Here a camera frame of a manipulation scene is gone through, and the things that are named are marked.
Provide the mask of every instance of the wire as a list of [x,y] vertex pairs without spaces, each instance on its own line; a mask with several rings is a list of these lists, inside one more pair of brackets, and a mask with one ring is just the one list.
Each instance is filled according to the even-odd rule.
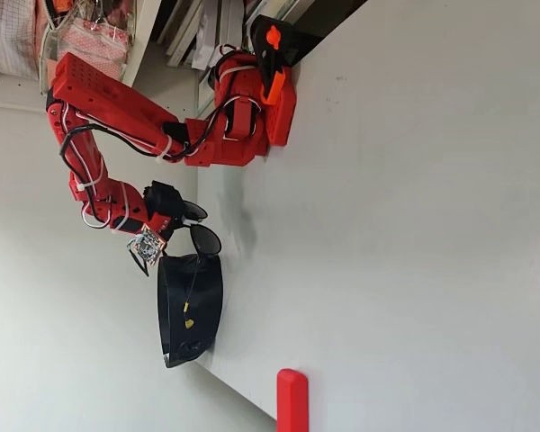
[[248,69],[256,69],[256,66],[255,65],[245,65],[245,66],[237,66],[237,67],[229,67],[228,69],[226,69],[224,72],[222,72],[222,74],[220,75],[220,79],[218,80],[220,83],[222,82],[222,79],[227,75],[227,74],[232,74],[234,72],[238,72],[240,70],[248,70]]
[[212,129],[214,127],[214,124],[216,124],[216,120],[218,119],[218,116],[220,115],[223,107],[224,107],[224,104],[230,99],[230,93],[232,92],[232,85],[234,84],[234,80],[236,79],[236,72],[234,72],[232,74],[232,76],[230,77],[230,82],[228,84],[228,90],[226,91],[226,95],[224,97],[224,101],[222,103],[220,103],[216,109],[212,112],[212,114],[210,114],[211,118],[210,118],[210,122],[208,123],[208,127],[204,130],[204,132],[202,133],[202,136],[192,145],[192,146],[188,146],[186,147],[184,150],[182,150],[180,153],[178,153],[177,155],[173,155],[171,157],[165,157],[165,160],[174,160],[174,161],[177,161],[177,160],[180,160],[181,158],[185,157],[185,156],[188,156],[188,155],[192,155],[197,149],[198,147],[206,141],[206,139],[208,138],[208,136],[210,135],[210,133],[212,132]]
[[196,276],[198,275],[198,265],[200,264],[200,257],[196,256],[196,266],[194,267],[194,274],[192,276],[192,283],[190,283],[190,290],[186,295],[186,300],[184,302],[184,321],[188,320],[186,313],[188,312],[188,307],[190,306],[190,296],[194,290],[194,283],[196,282]]
[[106,228],[108,224],[110,224],[110,221],[112,220],[112,197],[108,198],[108,202],[110,203],[110,207],[108,207],[108,220],[105,223],[101,225],[92,225],[90,222],[86,220],[86,208],[90,206],[90,202],[87,202],[82,206],[82,221],[84,221],[84,223],[88,227],[94,228],[95,230],[101,230],[102,228]]
[[[64,106],[64,114],[62,115],[62,127],[65,133],[68,133],[68,127],[66,125],[66,116],[68,115],[69,108],[70,108],[70,105],[66,103]],[[92,175],[90,174],[90,170],[88,169],[88,164],[82,159],[82,155],[78,152],[76,146],[74,145],[74,141],[72,141],[72,139],[70,140],[70,146],[74,150],[74,154],[76,155],[76,157],[80,159],[80,162],[82,163],[82,167],[84,168],[84,170],[86,171],[86,174],[88,175],[88,178],[90,179],[90,184],[94,188],[94,195],[98,195],[98,193],[96,192],[95,181],[92,178]]]
[[[95,117],[93,117],[93,116],[91,116],[89,114],[83,114],[81,112],[76,112],[76,117],[78,117],[79,119],[88,120],[89,122],[96,123],[96,124],[99,124],[101,126],[104,126],[108,131],[112,131],[114,133],[117,133],[121,137],[123,137],[124,139],[129,140],[130,144],[136,145],[136,144],[133,143],[133,141],[136,141],[136,143],[138,143],[138,145],[142,144],[144,146],[154,147],[153,144],[150,144],[149,142],[145,141],[144,139],[136,138],[136,137],[133,137],[132,135],[129,135],[126,132],[116,130],[115,128],[113,128],[111,126],[108,126],[108,124],[104,123],[101,120],[96,119]],[[144,150],[140,150],[140,151],[142,152],[142,154],[146,153],[145,156],[152,156],[152,157],[155,156],[153,153],[145,152]]]
[[121,222],[118,224],[116,228],[112,230],[112,232],[119,231],[120,228],[122,228],[122,226],[128,220],[128,217],[130,216],[130,207],[128,206],[128,195],[126,194],[126,187],[124,186],[124,182],[120,182],[120,186],[122,187],[122,193],[124,195],[124,208],[126,209],[126,214],[122,217]]
[[132,251],[132,243],[134,243],[134,241],[136,241],[136,238],[137,237],[134,237],[132,240],[130,240],[128,242],[128,244],[126,245],[126,248],[128,249],[128,251],[130,252],[130,255],[132,256],[132,259],[134,260],[134,262],[136,263],[136,265],[138,266],[138,268],[142,271],[142,273],[144,275],[146,275],[146,277],[150,277],[150,274],[149,274],[149,271],[148,271],[148,264],[146,263],[146,261],[144,259],[142,259],[142,262],[144,263],[144,265],[142,265],[140,263],[140,260],[138,259],[138,257],[136,256],[136,254]]

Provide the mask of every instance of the white cable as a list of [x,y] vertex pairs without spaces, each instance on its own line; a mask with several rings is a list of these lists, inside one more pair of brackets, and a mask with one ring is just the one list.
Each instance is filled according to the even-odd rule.
[[96,178],[93,182],[89,183],[76,183],[76,188],[78,191],[83,192],[87,187],[95,186],[102,180],[102,177],[104,176],[104,157],[102,156],[102,153],[100,154],[100,175],[98,178]]
[[[68,127],[66,126],[66,116],[68,115],[68,104],[66,104],[66,107],[64,108],[64,115],[62,116],[62,124],[64,125],[64,132],[68,133]],[[70,145],[72,146],[72,149],[74,150],[75,155],[80,159],[82,162],[82,166],[84,167],[84,170],[86,171],[86,174],[88,175],[88,178],[90,179],[90,183],[92,183],[94,180],[92,179],[92,175],[90,174],[90,170],[88,169],[88,165],[86,162],[82,159],[82,155],[80,155],[80,152],[76,149],[76,146],[74,145],[74,141],[70,140]],[[95,183],[93,183],[92,187],[94,188],[94,196],[98,195],[98,192],[96,191]]]
[[103,121],[100,121],[100,120],[96,119],[95,117],[92,117],[91,115],[83,115],[81,112],[77,112],[76,117],[78,117],[79,119],[88,120],[88,121],[90,121],[92,123],[99,124],[100,126],[104,126],[108,131],[112,131],[114,133],[117,133],[118,135],[125,138],[126,140],[128,140],[129,142],[131,142],[133,145],[135,145],[137,147],[140,147],[140,144],[142,144],[144,146],[154,148],[153,144],[150,144],[149,142],[146,142],[146,141],[144,141],[142,139],[134,138],[131,135],[127,134],[126,132],[122,132],[121,130],[117,130],[117,129],[113,128],[112,126],[108,126]]
[[222,79],[227,75],[231,74],[232,72],[238,72],[239,70],[247,70],[247,69],[256,69],[257,66],[254,65],[245,65],[245,66],[236,66],[231,67],[230,69],[226,69],[224,72],[220,74],[220,79],[218,80],[219,83],[222,82]]
[[106,220],[105,223],[102,223],[100,225],[92,225],[90,222],[86,220],[86,209],[88,207],[90,207],[90,202],[87,202],[86,205],[82,208],[82,221],[84,221],[84,223],[90,228],[96,228],[96,229],[106,228],[108,224],[110,223],[111,208],[110,207],[108,208],[108,219]]
[[165,155],[168,154],[168,151],[170,151],[170,148],[172,147],[172,137],[169,135],[166,135],[168,137],[168,145],[162,150],[162,153],[160,153],[158,156],[156,156],[156,160],[158,163],[162,162],[162,159]]
[[244,96],[243,94],[237,94],[236,96],[234,97],[231,97],[228,101],[226,101],[226,103],[224,104],[224,108],[226,107],[226,105],[228,105],[230,102],[234,102],[236,99],[239,99],[240,97],[246,97],[252,104],[254,104],[257,108],[258,108],[258,111],[261,112],[262,109],[260,108],[260,105],[258,104],[258,102],[255,100],[255,99],[252,99],[250,96]]
[[126,223],[128,216],[130,216],[130,208],[128,207],[128,196],[126,195],[126,187],[124,186],[124,182],[120,182],[120,186],[122,186],[122,193],[124,194],[124,207],[126,208],[126,214],[122,218],[122,222],[120,222],[118,226],[112,230],[112,234],[120,230],[120,228],[122,228],[122,226]]

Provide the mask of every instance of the red robot arm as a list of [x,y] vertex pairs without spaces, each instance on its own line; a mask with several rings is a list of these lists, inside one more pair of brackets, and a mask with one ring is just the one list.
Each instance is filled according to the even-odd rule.
[[[289,66],[303,53],[294,58],[284,53],[298,53],[295,45],[308,38],[300,39],[289,24],[258,17],[252,41],[256,55],[234,49],[212,70],[216,108],[204,121],[181,123],[72,54],[59,62],[47,113],[71,172],[70,190],[83,203],[85,223],[133,234],[148,225],[168,241],[184,212],[172,186],[153,182],[142,196],[111,179],[92,131],[109,133],[143,156],[196,167],[244,166],[265,155],[268,145],[286,144],[296,104]],[[318,40],[306,42],[301,45],[308,51]],[[88,222],[86,215],[97,223]]]

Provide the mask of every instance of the red block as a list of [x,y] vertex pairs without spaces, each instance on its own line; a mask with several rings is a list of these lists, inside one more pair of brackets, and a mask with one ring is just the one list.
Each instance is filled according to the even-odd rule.
[[278,373],[277,432],[308,432],[308,378],[293,369]]

